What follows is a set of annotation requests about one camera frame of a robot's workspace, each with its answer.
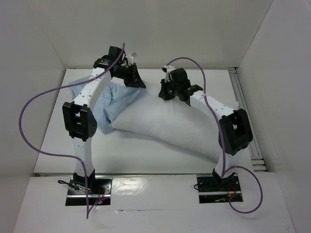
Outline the light blue pillowcase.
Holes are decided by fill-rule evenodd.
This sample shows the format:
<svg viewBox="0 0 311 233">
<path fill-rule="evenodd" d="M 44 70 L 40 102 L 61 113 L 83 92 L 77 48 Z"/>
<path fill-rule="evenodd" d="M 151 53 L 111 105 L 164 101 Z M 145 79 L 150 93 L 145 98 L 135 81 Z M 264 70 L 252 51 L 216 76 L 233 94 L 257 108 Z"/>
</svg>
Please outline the light blue pillowcase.
<svg viewBox="0 0 311 233">
<path fill-rule="evenodd" d="M 97 99 L 93 115 L 97 128 L 104 134 L 111 133 L 113 121 L 118 115 L 134 102 L 142 93 L 143 88 L 126 87 L 111 81 Z"/>
</svg>

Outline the white pillow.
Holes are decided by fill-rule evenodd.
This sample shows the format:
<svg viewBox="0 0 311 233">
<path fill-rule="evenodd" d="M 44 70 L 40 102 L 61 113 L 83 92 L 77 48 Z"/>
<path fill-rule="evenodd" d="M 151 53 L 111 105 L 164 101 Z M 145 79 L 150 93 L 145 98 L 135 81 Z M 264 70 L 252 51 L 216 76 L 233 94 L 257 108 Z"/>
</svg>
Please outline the white pillow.
<svg viewBox="0 0 311 233">
<path fill-rule="evenodd" d="M 178 98 L 164 101 L 158 97 L 159 91 L 160 85 L 147 82 L 142 94 L 116 117 L 112 126 L 155 137 L 218 161 L 222 150 L 214 117 Z"/>
</svg>

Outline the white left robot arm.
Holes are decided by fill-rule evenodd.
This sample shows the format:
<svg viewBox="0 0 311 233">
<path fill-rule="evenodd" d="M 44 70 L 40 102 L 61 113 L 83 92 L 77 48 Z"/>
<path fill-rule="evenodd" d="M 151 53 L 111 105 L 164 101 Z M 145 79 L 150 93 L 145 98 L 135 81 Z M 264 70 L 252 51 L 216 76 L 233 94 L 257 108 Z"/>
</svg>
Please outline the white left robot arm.
<svg viewBox="0 0 311 233">
<path fill-rule="evenodd" d="M 62 106 L 65 129 L 72 139 L 74 156 L 78 158 L 73 182 L 84 193 L 96 188 L 95 169 L 91 158 L 91 142 L 97 130 L 93 114 L 96 101 L 112 78 L 120 78 L 126 87 L 145 88 L 134 58 L 136 53 L 125 54 L 124 49 L 111 46 L 108 54 L 94 62 L 91 76 L 72 102 Z"/>
</svg>

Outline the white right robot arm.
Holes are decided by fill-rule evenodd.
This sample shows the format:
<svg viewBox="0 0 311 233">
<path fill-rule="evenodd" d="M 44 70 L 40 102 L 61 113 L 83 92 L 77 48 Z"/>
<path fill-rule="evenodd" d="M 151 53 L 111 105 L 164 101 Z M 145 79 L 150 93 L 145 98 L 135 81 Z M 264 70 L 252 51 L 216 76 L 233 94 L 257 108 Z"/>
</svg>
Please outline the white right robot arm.
<svg viewBox="0 0 311 233">
<path fill-rule="evenodd" d="M 172 100 L 177 97 L 216 121 L 222 155 L 212 171 L 212 185 L 217 190 L 224 190 L 233 179 L 232 169 L 238 165 L 240 151 L 253 141 L 247 112 L 244 109 L 228 107 L 208 95 L 204 88 L 191 84 L 183 68 L 164 66 L 162 71 L 165 78 L 160 81 L 160 98 Z"/>
</svg>

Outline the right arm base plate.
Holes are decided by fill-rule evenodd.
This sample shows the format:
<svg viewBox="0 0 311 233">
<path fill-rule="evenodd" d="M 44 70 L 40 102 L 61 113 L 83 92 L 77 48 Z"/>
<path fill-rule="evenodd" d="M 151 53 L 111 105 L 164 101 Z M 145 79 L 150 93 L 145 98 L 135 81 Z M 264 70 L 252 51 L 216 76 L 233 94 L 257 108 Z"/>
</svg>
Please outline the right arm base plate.
<svg viewBox="0 0 311 233">
<path fill-rule="evenodd" d="M 234 173 L 225 183 L 217 183 L 212 174 L 197 175 L 193 188 L 198 191 L 199 203 L 243 202 L 239 177 Z"/>
</svg>

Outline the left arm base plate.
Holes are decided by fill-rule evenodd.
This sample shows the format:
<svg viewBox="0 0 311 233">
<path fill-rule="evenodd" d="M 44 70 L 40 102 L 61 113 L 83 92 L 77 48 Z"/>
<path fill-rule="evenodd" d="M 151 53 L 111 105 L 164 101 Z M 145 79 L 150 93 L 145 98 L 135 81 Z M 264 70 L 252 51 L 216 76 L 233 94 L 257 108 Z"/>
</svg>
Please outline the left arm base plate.
<svg viewBox="0 0 311 233">
<path fill-rule="evenodd" d="M 105 206 L 111 204 L 112 178 L 96 176 L 91 188 L 75 184 L 73 178 L 68 182 L 57 181 L 59 184 L 68 187 L 66 206 L 86 206 L 86 191 L 88 192 L 89 205 Z"/>
</svg>

